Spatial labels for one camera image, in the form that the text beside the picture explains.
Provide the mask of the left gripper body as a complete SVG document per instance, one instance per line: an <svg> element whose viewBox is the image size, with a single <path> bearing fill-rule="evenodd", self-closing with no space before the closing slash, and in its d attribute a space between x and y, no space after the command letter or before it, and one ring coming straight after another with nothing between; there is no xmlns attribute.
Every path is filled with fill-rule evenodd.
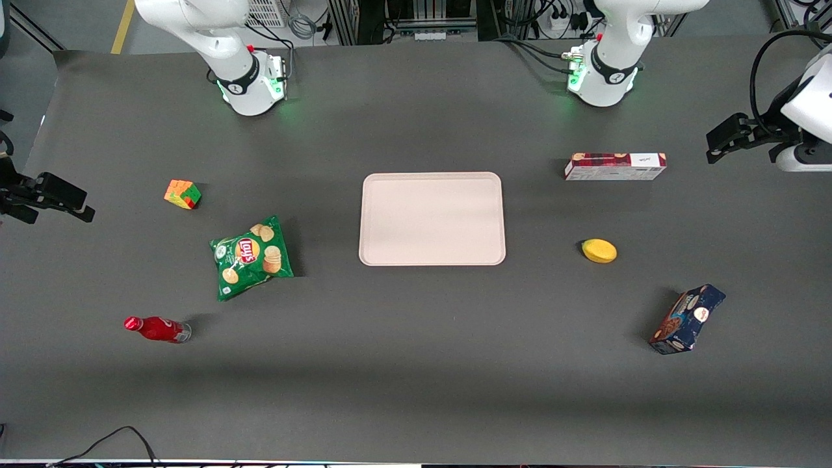
<svg viewBox="0 0 832 468"><path fill-rule="evenodd" d="M831 163L831 57L814 58L758 119L772 163Z"/></svg>

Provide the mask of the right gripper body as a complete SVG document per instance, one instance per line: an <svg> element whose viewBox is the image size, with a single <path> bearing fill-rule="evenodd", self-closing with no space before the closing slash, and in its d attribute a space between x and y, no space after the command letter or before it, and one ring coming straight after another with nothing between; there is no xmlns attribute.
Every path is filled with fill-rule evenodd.
<svg viewBox="0 0 832 468"><path fill-rule="evenodd" d="M39 177L17 172L9 155L1 157L1 211L26 224L34 224L40 207Z"/></svg>

